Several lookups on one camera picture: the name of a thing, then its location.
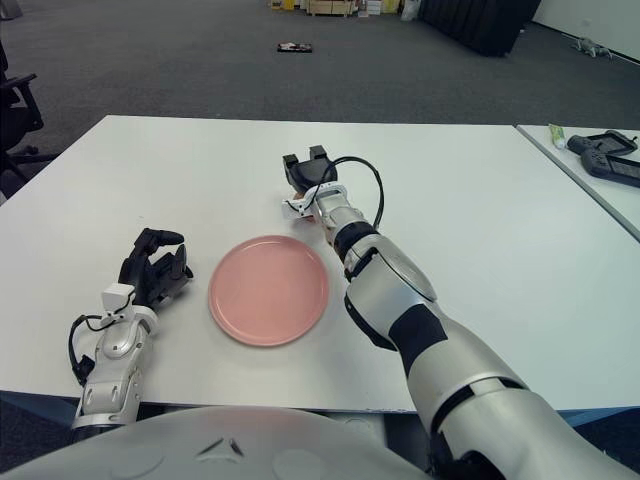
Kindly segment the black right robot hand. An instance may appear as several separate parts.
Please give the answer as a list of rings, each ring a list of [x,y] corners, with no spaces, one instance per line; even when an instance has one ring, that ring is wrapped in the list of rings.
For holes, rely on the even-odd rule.
[[[295,154],[283,157],[286,180],[298,198],[282,201],[281,210],[285,219],[305,218],[312,215],[315,196],[324,189],[324,184],[334,184],[338,175],[321,145],[309,148],[309,159],[300,161]]]

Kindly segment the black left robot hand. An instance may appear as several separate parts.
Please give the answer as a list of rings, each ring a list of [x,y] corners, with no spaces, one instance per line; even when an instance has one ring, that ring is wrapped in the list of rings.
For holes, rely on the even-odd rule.
[[[134,248],[124,259],[118,282],[133,287],[120,308],[106,307],[119,314],[129,303],[157,307],[165,298],[175,297],[193,278],[187,265],[184,236],[168,230],[144,228]]]

